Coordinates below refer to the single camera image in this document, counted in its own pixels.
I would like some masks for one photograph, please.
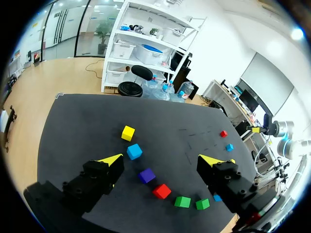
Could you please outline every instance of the cube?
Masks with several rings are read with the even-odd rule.
[[[175,201],[175,206],[182,208],[189,208],[191,198],[177,197]]]
[[[171,193],[171,190],[165,184],[161,184],[152,193],[160,199],[165,199]]]
[[[137,159],[142,154],[142,150],[138,144],[128,147],[126,152],[131,160]]]
[[[132,140],[132,137],[133,137],[133,135],[134,135],[134,132],[135,132],[135,129],[133,129],[133,128],[131,128],[131,127],[129,127],[129,126],[126,125],[126,126],[124,127],[123,132],[122,132],[121,138],[123,138],[124,140],[130,142],[130,141]]]
[[[148,183],[150,180],[154,179],[156,176],[155,174],[151,171],[150,168],[142,171],[138,177],[140,178],[140,180],[143,182],[143,183]]]
[[[228,136],[227,131],[223,130],[223,131],[220,133],[220,136],[221,136],[221,137],[227,137],[227,136]]]
[[[206,198],[206,199],[197,201],[195,204],[196,204],[197,210],[204,210],[209,207],[209,200],[208,198]]]
[[[230,152],[230,151],[233,151],[233,145],[232,144],[228,144],[228,145],[226,145],[226,150],[228,151],[228,152]]]
[[[222,201],[221,197],[219,195],[214,195],[214,200],[215,201]]]

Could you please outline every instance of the ceiling light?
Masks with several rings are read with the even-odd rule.
[[[293,40],[301,40],[303,38],[303,31],[300,28],[296,28],[293,30],[291,36]]]

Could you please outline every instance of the wooden floor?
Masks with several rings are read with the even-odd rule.
[[[23,190],[37,181],[37,157],[41,134],[54,102],[55,95],[103,94],[101,92],[103,60],[100,58],[57,59],[27,68],[12,88],[12,93],[4,104],[10,112],[13,105],[17,119],[9,132],[9,152],[5,160],[12,180],[21,194]],[[204,102],[197,95],[187,103],[201,105]],[[237,218],[234,217],[222,233],[231,232]]]

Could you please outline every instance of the black stool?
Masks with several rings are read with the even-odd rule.
[[[153,73],[150,69],[142,66],[132,66],[132,73],[143,78],[144,80],[150,81],[153,77]],[[122,82],[118,86],[118,92],[122,96],[141,97],[142,88],[140,85],[134,82]]]

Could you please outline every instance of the stool seat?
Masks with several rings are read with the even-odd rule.
[[[137,83],[122,82],[118,86],[118,92],[122,96],[141,97],[142,88]]]

